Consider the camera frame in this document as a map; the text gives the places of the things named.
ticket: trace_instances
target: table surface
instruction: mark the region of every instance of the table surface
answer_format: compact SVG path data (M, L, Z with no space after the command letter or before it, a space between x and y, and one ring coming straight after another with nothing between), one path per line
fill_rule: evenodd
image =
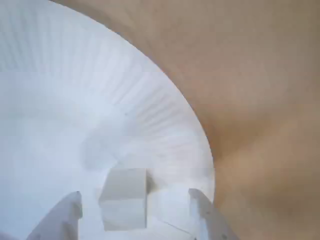
M56 0L158 64L197 114L246 240L320 239L320 1Z

